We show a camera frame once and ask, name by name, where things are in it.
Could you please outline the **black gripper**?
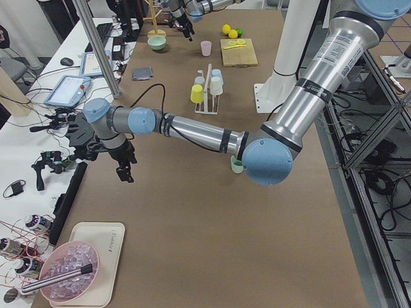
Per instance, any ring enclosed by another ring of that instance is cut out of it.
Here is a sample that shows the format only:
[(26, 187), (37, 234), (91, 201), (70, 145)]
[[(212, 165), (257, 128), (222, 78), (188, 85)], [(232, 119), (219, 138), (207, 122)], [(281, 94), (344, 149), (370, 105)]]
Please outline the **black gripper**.
[(116, 168), (116, 173), (122, 182), (133, 183), (134, 179), (131, 175), (131, 164), (136, 164), (136, 156), (134, 146), (130, 141), (125, 141), (120, 147), (109, 150), (109, 155), (112, 159), (119, 163)]
[(168, 19), (168, 26), (170, 28), (176, 28), (178, 31), (184, 32), (184, 36), (190, 41), (193, 41), (193, 25), (186, 15), (180, 17), (171, 16)]

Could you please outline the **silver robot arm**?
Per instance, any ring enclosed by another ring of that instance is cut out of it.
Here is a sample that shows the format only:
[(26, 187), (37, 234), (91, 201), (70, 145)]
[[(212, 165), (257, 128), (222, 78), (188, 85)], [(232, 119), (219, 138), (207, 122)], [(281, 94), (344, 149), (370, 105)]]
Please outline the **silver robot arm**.
[(272, 75), (254, 89), (257, 111), (274, 118), (255, 134), (233, 132), (161, 109), (117, 107), (103, 98), (88, 102), (83, 113), (119, 162), (120, 179), (132, 181), (134, 152), (125, 135), (158, 132), (235, 155), (247, 176), (258, 184), (282, 182), (302, 150), (304, 134), (358, 59), (377, 46), (394, 21), (410, 10), (409, 1), (339, 1), (330, 14), (327, 37), (302, 76), (296, 77), (319, 6), (318, 1), (290, 1)]
[(195, 34), (193, 22), (201, 21), (203, 16), (219, 12), (232, 4), (240, 4), (242, 1), (231, 0), (170, 0), (164, 1), (170, 10), (170, 17), (167, 24), (170, 28), (180, 31), (190, 42)]

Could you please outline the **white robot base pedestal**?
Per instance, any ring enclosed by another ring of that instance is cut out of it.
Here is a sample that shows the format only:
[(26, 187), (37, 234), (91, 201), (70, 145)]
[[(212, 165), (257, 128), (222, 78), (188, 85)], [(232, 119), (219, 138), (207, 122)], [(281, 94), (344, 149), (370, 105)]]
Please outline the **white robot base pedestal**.
[(265, 83), (254, 85), (256, 111), (268, 114), (284, 103), (297, 81), (304, 48), (315, 27), (315, 19), (329, 8), (327, 1), (290, 1), (285, 14), (283, 31), (273, 71)]

